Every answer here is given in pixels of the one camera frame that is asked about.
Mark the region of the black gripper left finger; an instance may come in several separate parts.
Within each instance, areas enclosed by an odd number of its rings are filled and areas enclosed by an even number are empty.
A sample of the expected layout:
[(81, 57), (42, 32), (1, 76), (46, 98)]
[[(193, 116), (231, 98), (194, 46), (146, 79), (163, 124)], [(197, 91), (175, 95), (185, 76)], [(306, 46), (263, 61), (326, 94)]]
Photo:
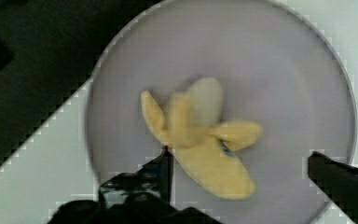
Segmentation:
[(48, 224), (221, 224), (195, 207), (170, 205), (173, 155), (168, 147), (131, 173), (121, 173), (98, 188), (98, 199), (65, 203)]

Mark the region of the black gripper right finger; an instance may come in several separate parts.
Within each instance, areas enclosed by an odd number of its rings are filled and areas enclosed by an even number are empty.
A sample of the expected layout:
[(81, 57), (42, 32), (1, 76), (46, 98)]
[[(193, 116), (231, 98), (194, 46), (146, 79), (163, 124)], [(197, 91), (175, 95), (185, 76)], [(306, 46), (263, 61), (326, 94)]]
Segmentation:
[(320, 152), (307, 160), (309, 179), (355, 224), (358, 224), (358, 168)]

